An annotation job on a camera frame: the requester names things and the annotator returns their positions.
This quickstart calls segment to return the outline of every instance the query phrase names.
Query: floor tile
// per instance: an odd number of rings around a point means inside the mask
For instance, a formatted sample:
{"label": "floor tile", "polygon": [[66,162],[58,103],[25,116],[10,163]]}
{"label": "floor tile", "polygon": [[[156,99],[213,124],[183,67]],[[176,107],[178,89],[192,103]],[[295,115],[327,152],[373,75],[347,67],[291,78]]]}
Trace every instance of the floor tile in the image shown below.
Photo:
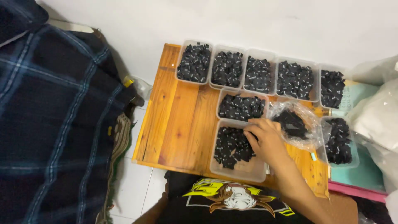
{"label": "floor tile", "polygon": [[113,219],[113,224],[131,224],[135,221],[133,218],[126,218],[116,215],[111,215],[111,217]]}
{"label": "floor tile", "polygon": [[137,122],[131,130],[131,146],[125,154],[125,158],[132,158],[134,154],[135,144],[137,143],[138,134],[140,133],[142,121],[144,120],[146,110],[135,108],[134,122]]}
{"label": "floor tile", "polygon": [[145,104],[144,104],[143,107],[138,106],[138,107],[136,107],[136,108],[141,108],[141,109],[143,109],[143,110],[146,110],[146,107],[148,106],[148,102],[149,102],[149,100],[145,100]]}
{"label": "floor tile", "polygon": [[166,171],[165,169],[153,168],[141,215],[152,208],[162,197],[164,185],[167,183],[167,180],[164,178]]}
{"label": "floor tile", "polygon": [[112,215],[137,219],[141,215],[146,191],[152,173],[152,167],[131,163],[131,159],[123,158],[117,168],[115,182],[115,207]]}

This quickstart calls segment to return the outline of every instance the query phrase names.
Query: plaid fabric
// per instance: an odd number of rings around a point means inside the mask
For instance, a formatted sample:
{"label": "plaid fabric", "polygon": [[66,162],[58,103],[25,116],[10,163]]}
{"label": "plaid fabric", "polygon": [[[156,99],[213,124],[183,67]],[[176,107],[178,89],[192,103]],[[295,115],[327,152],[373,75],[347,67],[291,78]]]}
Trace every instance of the plaid fabric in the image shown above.
{"label": "plaid fabric", "polygon": [[[25,7],[40,8],[33,0],[19,2],[0,0],[0,33],[25,29],[0,47],[0,223],[94,223],[110,128],[135,93],[94,34],[43,24],[46,13]],[[25,26],[3,24],[16,18]]]}

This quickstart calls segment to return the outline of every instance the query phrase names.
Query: clear plastic container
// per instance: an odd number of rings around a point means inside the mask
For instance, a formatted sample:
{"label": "clear plastic container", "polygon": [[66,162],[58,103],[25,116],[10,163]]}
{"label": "clear plastic container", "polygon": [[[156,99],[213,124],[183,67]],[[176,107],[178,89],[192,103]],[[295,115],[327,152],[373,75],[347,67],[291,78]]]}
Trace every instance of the clear plastic container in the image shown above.
{"label": "clear plastic container", "polygon": [[279,63],[287,61],[289,64],[292,63],[297,63],[301,66],[307,67],[310,66],[312,69],[312,75],[314,76],[314,85],[312,86],[312,90],[310,91],[310,100],[303,100],[303,101],[309,101],[309,102],[317,102],[320,99],[320,87],[319,87],[319,74],[318,74],[318,66],[315,62],[312,61],[305,61],[305,60],[300,60],[300,59],[295,59],[295,58],[289,58],[289,57],[277,57],[276,59],[276,71],[275,71],[275,77],[276,77],[276,84],[278,83],[278,69],[279,69]]}
{"label": "clear plastic container", "polygon": [[214,151],[216,149],[217,143],[217,135],[219,129],[222,127],[232,127],[232,128],[245,128],[249,123],[238,121],[238,120],[231,120],[231,119],[221,119],[217,124],[217,131],[214,136],[214,144],[213,144],[213,152],[211,154],[211,161],[210,161],[210,172],[222,175],[234,179],[241,179],[245,181],[253,181],[261,183],[265,180],[267,175],[268,165],[264,163],[260,158],[257,156],[252,157],[249,162],[245,162],[243,160],[238,161],[234,169],[223,168],[222,164],[219,164],[216,159],[214,159]]}
{"label": "clear plastic container", "polygon": [[351,124],[350,122],[343,118],[343,117],[338,117],[338,116],[323,116],[321,119],[324,121],[328,121],[331,120],[333,118],[342,118],[345,120],[345,122],[347,123],[348,127],[349,127],[349,132],[350,135],[348,136],[348,138],[351,140],[351,143],[349,144],[350,148],[351,148],[351,156],[352,156],[352,162],[351,163],[345,163],[345,164],[334,164],[334,163],[330,163],[330,166],[332,167],[332,169],[351,169],[351,168],[356,168],[359,165],[359,156],[358,156],[358,150],[357,150],[357,145],[354,139],[354,135],[351,131]]}
{"label": "clear plastic container", "polygon": [[[214,59],[217,56],[218,53],[220,52],[225,52],[227,53],[228,51],[230,51],[231,53],[242,53],[243,57],[242,57],[242,74],[240,76],[240,85],[238,87],[230,87],[230,86],[222,86],[222,85],[218,85],[218,84],[214,84],[211,82],[211,76],[213,74],[213,64],[214,64]],[[222,89],[224,87],[228,87],[228,88],[234,88],[234,89],[241,89],[243,86],[243,58],[245,57],[245,49],[243,48],[238,48],[238,47],[228,47],[228,46],[224,46],[224,45],[217,45],[214,49],[214,51],[212,51],[211,53],[211,58],[210,58],[210,67],[209,67],[209,74],[207,77],[207,80],[209,81],[209,85],[211,88],[213,89]]]}
{"label": "clear plastic container", "polygon": [[[318,64],[318,76],[319,76],[319,78],[318,78],[318,82],[319,82],[319,84],[318,84],[318,88],[319,88],[319,102],[317,102],[315,105],[316,105],[316,106],[321,106],[321,107],[326,108],[326,109],[331,109],[331,110],[350,111],[350,108],[336,109],[336,108],[324,106],[324,105],[322,104],[322,91],[321,91],[321,83],[322,83],[321,72],[322,72],[322,70],[341,72],[341,73],[343,74],[343,78],[347,79],[346,77],[344,77],[344,73],[345,73],[345,71],[346,71],[345,68],[343,68],[343,67],[338,67],[338,66],[335,66],[335,65],[329,65],[329,64]],[[346,96],[346,95],[345,95],[345,91],[343,90],[343,98],[345,98],[345,97],[349,97],[349,93],[348,93],[348,96]]]}
{"label": "clear plastic container", "polygon": [[268,52],[268,51],[262,51],[262,50],[258,50],[258,49],[248,49],[243,57],[243,79],[242,79],[242,87],[244,90],[248,91],[248,92],[257,92],[257,91],[252,91],[252,90],[248,90],[245,88],[245,79],[246,79],[246,68],[247,68],[247,63],[248,63],[248,58],[249,56],[251,56],[252,58],[255,59],[260,59],[260,60],[264,60],[267,59],[267,61],[271,64],[271,88],[269,93],[263,93],[263,92],[259,92],[261,94],[267,94],[269,96],[273,96],[276,94],[276,77],[275,77],[275,66],[276,66],[276,54],[272,53],[272,52]]}
{"label": "clear plastic container", "polygon": [[217,103],[216,115],[217,115],[217,117],[219,119],[221,119],[220,116],[219,116],[220,104],[221,104],[221,101],[224,99],[224,97],[227,94],[232,95],[232,96],[236,96],[236,95],[240,94],[241,97],[250,97],[250,98],[254,98],[256,96],[256,97],[260,98],[261,100],[265,100],[264,114],[261,116],[261,118],[267,118],[268,117],[269,98],[267,97],[266,94],[259,93],[259,92],[252,92],[252,91],[249,92],[249,91],[243,90],[243,89],[236,90],[234,88],[225,87],[225,88],[221,89],[220,94],[219,94],[219,101]]}
{"label": "clear plastic container", "polygon": [[189,45],[192,45],[192,46],[197,45],[198,42],[200,43],[200,45],[203,45],[203,44],[208,44],[209,45],[210,64],[211,64],[211,53],[213,52],[213,45],[211,43],[198,41],[198,40],[186,40],[186,41],[184,41],[183,45],[181,46],[181,49],[179,50],[178,60],[177,60],[177,65],[176,65],[176,71],[174,72],[174,77],[176,79],[178,79],[179,81],[182,81],[182,82],[192,83],[192,84],[197,84],[197,85],[206,85],[207,82],[209,81],[209,77],[208,76],[206,77],[206,82],[204,82],[204,83],[197,83],[197,82],[187,81],[187,80],[179,79],[177,77],[177,68],[178,68],[179,64],[181,63],[182,54],[185,52],[185,48],[187,48],[187,46],[189,46]]}

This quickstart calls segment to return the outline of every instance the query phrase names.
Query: wooden table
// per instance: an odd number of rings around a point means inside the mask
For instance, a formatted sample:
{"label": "wooden table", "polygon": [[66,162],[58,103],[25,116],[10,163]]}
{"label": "wooden table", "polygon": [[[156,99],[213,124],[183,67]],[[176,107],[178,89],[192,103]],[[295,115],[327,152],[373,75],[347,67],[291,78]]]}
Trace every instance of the wooden table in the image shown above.
{"label": "wooden table", "polygon": [[[209,169],[218,122],[219,91],[209,85],[176,80],[174,72],[179,51],[179,45],[164,45],[132,161],[160,169],[232,180],[213,174]],[[318,115],[325,113],[321,109],[314,111]],[[312,161],[305,150],[286,146],[315,195],[328,198],[327,166],[319,160]],[[240,182],[277,188],[272,175],[267,175],[263,183]]]}

